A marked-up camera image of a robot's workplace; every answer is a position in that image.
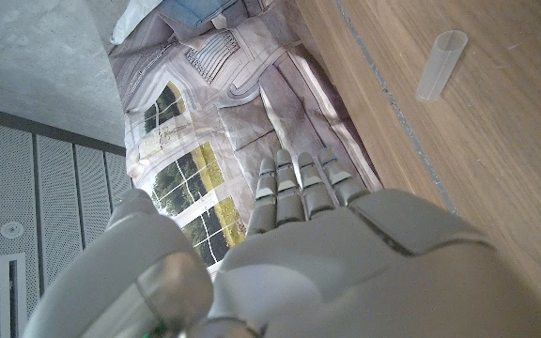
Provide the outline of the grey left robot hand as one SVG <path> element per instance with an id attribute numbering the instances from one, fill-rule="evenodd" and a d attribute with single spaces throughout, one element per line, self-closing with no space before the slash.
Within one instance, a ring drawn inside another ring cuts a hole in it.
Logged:
<path id="1" fill-rule="evenodd" d="M 328 149 L 261 162 L 245 240 L 210 274 L 150 196 L 46 290 L 28 337 L 541 337 L 541 298 L 478 229 L 370 192 Z"/>

